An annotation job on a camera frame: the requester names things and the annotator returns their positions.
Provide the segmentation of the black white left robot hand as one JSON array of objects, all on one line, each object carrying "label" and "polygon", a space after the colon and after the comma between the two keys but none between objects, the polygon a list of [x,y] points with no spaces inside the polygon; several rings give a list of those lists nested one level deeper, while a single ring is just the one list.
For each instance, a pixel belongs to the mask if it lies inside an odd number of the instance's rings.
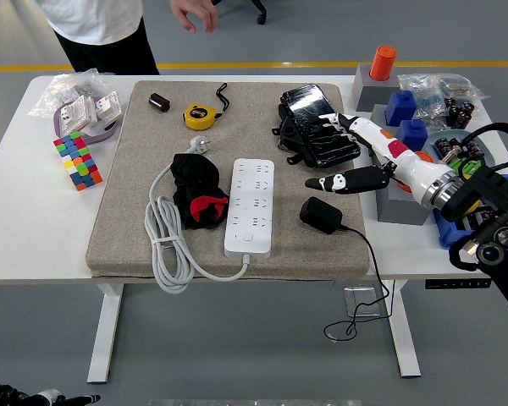
[{"label": "black white left robot hand", "polygon": [[47,389],[28,395],[10,385],[0,385],[0,405],[91,405],[101,400],[98,394],[67,398],[57,389]]}]

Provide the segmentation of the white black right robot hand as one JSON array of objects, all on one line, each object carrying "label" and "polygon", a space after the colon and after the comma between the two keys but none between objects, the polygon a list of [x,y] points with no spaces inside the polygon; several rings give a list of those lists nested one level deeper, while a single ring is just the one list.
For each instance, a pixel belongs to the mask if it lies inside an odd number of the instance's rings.
[{"label": "white black right robot hand", "polygon": [[378,158],[377,166],[359,167],[324,178],[309,178],[305,186],[339,195],[384,189],[393,178],[411,189],[421,206],[441,208],[461,186],[456,172],[443,163],[422,160],[390,132],[367,118],[325,114],[319,117],[325,127],[354,136]]}]

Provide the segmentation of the person's left hand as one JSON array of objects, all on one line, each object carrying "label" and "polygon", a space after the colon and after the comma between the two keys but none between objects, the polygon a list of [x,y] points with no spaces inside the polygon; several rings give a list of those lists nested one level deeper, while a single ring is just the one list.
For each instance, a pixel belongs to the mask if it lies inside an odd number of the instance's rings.
[{"label": "person's left hand", "polygon": [[205,33],[213,33],[218,27],[218,10],[209,0],[171,0],[169,4],[177,22],[192,34],[196,26],[189,19],[191,14],[202,22]]}]

